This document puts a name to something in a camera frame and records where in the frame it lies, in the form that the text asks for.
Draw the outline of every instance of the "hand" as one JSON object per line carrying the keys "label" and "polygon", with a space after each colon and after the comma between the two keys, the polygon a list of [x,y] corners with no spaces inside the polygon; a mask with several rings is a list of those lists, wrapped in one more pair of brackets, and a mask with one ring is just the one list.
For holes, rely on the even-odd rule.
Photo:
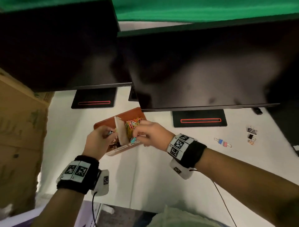
{"label": "hand", "polygon": [[98,127],[87,136],[82,155],[100,160],[105,155],[109,145],[117,138],[117,136],[118,134],[113,128],[105,125]]}
{"label": "hand", "polygon": [[153,146],[162,151],[166,151],[168,145],[175,137],[175,134],[158,123],[142,120],[134,129],[133,137],[136,137],[136,139],[145,146]]}

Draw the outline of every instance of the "person's left hand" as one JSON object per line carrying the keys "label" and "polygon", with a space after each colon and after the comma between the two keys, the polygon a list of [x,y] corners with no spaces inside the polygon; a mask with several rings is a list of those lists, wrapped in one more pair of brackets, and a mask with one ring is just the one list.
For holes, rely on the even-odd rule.
{"label": "person's left hand", "polygon": [[105,155],[109,145],[117,138],[117,136],[118,134],[113,128],[105,125],[98,127],[87,136],[82,155],[100,160]]}

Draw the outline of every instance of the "black wristband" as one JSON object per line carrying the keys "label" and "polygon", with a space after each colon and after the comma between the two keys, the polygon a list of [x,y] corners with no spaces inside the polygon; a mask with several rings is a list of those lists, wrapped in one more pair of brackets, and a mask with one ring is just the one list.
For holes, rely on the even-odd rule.
{"label": "black wristband", "polygon": [[87,169],[87,168],[80,166],[80,164],[72,172],[72,174],[83,177],[83,180],[81,182],[77,182],[74,180],[61,179],[57,184],[57,189],[66,188],[66,189],[74,190],[74,191],[77,191],[79,193],[86,195],[90,189],[94,188],[94,186],[97,182],[97,179],[100,175],[99,161],[96,160],[95,158],[88,157],[85,155],[77,156],[75,158],[75,161],[83,161],[85,163],[90,164],[90,166],[86,172],[84,172],[84,169]]}
{"label": "black wristband", "polygon": [[180,165],[185,168],[194,168],[206,148],[206,145],[198,141],[193,141],[184,152],[183,157],[179,162]]}

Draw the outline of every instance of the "red outlined slot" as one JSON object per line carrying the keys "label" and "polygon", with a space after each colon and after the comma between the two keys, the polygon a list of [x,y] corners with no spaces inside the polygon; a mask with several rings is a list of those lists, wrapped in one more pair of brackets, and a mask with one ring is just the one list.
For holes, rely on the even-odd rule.
{"label": "red outlined slot", "polygon": [[221,118],[181,119],[181,123],[217,123],[221,121]]}
{"label": "red outlined slot", "polygon": [[78,105],[105,105],[110,104],[110,101],[92,101],[92,102],[79,102]]}

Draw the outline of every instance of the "person's right arm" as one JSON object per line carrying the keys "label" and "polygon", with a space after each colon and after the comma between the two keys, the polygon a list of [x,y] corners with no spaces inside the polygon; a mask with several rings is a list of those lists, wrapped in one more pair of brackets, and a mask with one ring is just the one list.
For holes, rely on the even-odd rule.
{"label": "person's right arm", "polygon": [[[145,146],[166,151],[175,135],[158,123],[141,121],[133,136]],[[195,168],[273,225],[299,226],[298,185],[209,148]]]}

